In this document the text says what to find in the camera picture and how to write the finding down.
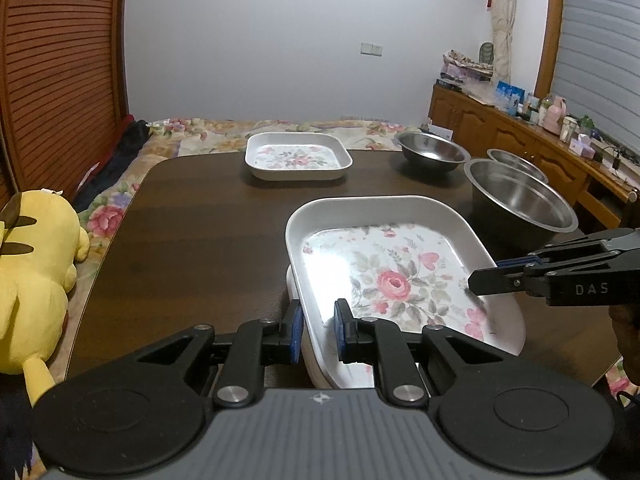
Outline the right hand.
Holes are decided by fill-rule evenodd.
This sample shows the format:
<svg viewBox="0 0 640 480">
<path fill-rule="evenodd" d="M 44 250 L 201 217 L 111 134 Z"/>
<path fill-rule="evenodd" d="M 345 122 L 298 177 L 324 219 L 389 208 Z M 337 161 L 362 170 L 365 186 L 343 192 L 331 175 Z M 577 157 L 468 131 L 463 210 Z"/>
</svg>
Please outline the right hand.
<svg viewBox="0 0 640 480">
<path fill-rule="evenodd" d="M 608 315 L 617 340 L 617 348 L 623 357 L 629 380 L 640 385 L 639 311 L 627 306 L 611 306 Z"/>
</svg>

